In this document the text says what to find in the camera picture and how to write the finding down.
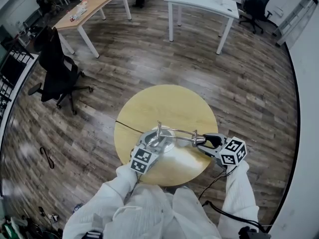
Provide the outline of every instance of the white protective suit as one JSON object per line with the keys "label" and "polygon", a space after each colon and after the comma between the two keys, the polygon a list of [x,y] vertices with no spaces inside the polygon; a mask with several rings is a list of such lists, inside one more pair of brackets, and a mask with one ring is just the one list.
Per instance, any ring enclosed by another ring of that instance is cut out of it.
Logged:
{"label": "white protective suit", "polygon": [[[222,209],[257,221],[259,207],[246,174],[248,169],[248,164],[242,161],[227,177]],[[104,239],[239,238],[239,230],[249,226],[221,215],[217,228],[187,187],[178,188],[172,195],[157,185],[138,184],[124,203],[137,176],[128,165],[120,166],[116,173],[114,180],[104,183],[95,196],[70,217],[63,239],[81,239],[92,230],[103,232]]]}

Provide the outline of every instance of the ladder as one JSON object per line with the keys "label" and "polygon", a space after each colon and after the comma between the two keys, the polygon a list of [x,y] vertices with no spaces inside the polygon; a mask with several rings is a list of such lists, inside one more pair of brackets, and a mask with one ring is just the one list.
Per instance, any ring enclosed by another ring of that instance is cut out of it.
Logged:
{"label": "ladder", "polygon": [[310,0],[301,0],[300,3],[293,9],[293,11],[287,16],[287,18],[277,27],[273,32],[273,36],[277,36],[279,33],[284,34],[284,29],[289,25],[291,27],[291,22],[296,18],[300,17],[299,12],[307,7]]}
{"label": "ladder", "polygon": [[[311,16],[313,15],[316,6],[318,4],[318,0],[311,0],[307,7],[306,7],[306,12],[303,14],[303,16],[299,17],[291,26],[290,28],[287,30],[287,32],[285,32],[285,34],[277,41],[276,46],[280,47],[287,39],[288,35],[295,29],[295,27],[306,17],[307,18],[307,22],[305,24],[305,26],[303,27],[303,29],[306,27],[307,23],[309,22],[309,20],[311,19]],[[298,33],[297,39],[299,38],[299,36],[301,35],[303,29]]]}

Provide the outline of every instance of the black cable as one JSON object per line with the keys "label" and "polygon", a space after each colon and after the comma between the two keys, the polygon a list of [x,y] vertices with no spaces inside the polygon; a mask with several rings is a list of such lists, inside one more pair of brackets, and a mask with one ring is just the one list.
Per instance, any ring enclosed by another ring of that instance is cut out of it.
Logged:
{"label": "black cable", "polygon": [[204,192],[205,192],[207,189],[209,189],[210,186],[213,185],[213,184],[220,178],[220,175],[221,175],[222,173],[224,173],[224,172],[225,172],[225,170],[222,171],[222,172],[213,180],[213,182],[212,182],[211,184],[209,184],[209,186],[206,187],[206,188],[202,191],[202,193],[199,195],[198,200],[201,198],[201,196],[204,194]]}
{"label": "black cable", "polygon": [[48,156],[48,154],[46,154],[45,148],[41,147],[41,148],[40,148],[40,153],[41,153],[41,155],[45,154],[45,156],[46,156],[46,158],[47,158],[47,160],[48,160],[48,163],[49,163],[50,168],[53,169],[53,168],[54,168],[54,162],[53,162],[53,160]]}
{"label": "black cable", "polygon": [[224,176],[220,176],[222,173],[225,172],[225,170],[222,171],[222,172],[213,180],[213,182],[212,182],[211,184],[209,184],[209,186],[202,191],[202,193],[199,195],[198,200],[200,200],[200,198],[202,197],[202,195],[204,194],[204,192],[205,192],[207,189],[209,189],[209,188],[211,187],[211,185],[213,185],[213,184],[214,184],[216,181],[218,181],[220,178],[224,178],[224,177],[227,177],[227,176],[229,176],[230,174],[232,174],[233,171],[236,169],[236,167],[237,167],[237,166],[235,166],[233,170],[231,170],[229,173],[225,174]]}
{"label": "black cable", "polygon": [[54,233],[52,233],[52,232],[49,232],[49,231],[47,231],[47,230],[43,230],[43,232],[46,232],[46,233],[52,234],[52,235],[54,235],[55,237],[57,237],[58,239],[60,239],[60,237],[58,237],[56,234],[54,234]]}
{"label": "black cable", "polygon": [[128,125],[126,125],[126,124],[122,123],[122,122],[119,122],[118,120],[115,120],[115,122],[117,122],[117,123],[119,123],[119,124],[121,124],[121,125],[123,125],[123,126],[126,126],[126,127],[130,128],[130,129],[132,129],[132,130],[136,131],[136,132],[144,133],[144,132],[139,131],[139,130],[137,130],[137,129],[134,129],[134,128],[132,128],[132,127],[130,127],[130,126],[128,126]]}
{"label": "black cable", "polygon": [[133,191],[135,190],[135,188],[136,188],[136,186],[140,183],[140,178],[141,178],[141,176],[142,176],[142,174],[140,174],[140,176],[138,176],[138,173],[137,172],[135,172],[136,173],[136,177],[137,177],[137,182],[135,183],[135,185],[134,185],[134,187],[133,187],[133,189],[132,189],[132,191],[131,191],[131,193],[130,193],[130,196],[129,196],[129,198],[131,197],[131,195],[132,195],[132,193],[133,193]]}
{"label": "black cable", "polygon": [[248,223],[250,225],[253,225],[253,226],[257,227],[261,232],[266,233],[266,231],[264,230],[262,225],[260,223],[256,222],[256,221],[247,220],[247,219],[244,219],[244,218],[240,218],[240,217],[231,215],[231,214],[229,214],[227,212],[224,212],[221,209],[219,209],[216,206],[214,206],[213,203],[211,201],[208,201],[208,200],[202,206],[205,206],[205,205],[210,205],[212,209],[214,209],[215,211],[219,212],[220,214],[225,215],[225,216],[227,216],[227,217],[229,217],[231,219],[234,219],[234,220],[237,220],[237,221],[240,221],[240,222],[244,222],[244,223]]}

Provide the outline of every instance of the chair armrest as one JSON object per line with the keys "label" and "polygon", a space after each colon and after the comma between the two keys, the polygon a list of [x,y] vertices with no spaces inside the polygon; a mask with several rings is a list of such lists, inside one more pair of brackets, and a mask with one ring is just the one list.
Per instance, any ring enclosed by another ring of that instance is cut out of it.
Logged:
{"label": "chair armrest", "polygon": [[31,96],[35,92],[39,92],[42,94],[42,89],[41,89],[42,83],[38,83],[37,85],[33,86],[31,89],[28,91],[28,95]]}
{"label": "chair armrest", "polygon": [[268,15],[267,15],[266,19],[268,19],[269,16],[273,15],[270,11],[267,11],[267,12],[268,12]]}

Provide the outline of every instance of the black strap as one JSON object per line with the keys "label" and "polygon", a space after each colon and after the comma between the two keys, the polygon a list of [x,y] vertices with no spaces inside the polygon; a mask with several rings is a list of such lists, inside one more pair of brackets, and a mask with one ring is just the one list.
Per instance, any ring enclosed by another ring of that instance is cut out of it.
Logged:
{"label": "black strap", "polygon": [[98,231],[89,231],[82,239],[103,239],[103,233]]}
{"label": "black strap", "polygon": [[54,168],[54,162],[53,162],[53,160],[48,156],[48,154],[46,154],[45,148],[41,147],[41,148],[40,148],[40,153],[41,153],[41,155],[45,154],[45,156],[46,156],[46,158],[47,158],[47,160],[48,160],[48,163],[49,163],[50,168],[53,169],[53,168]]}

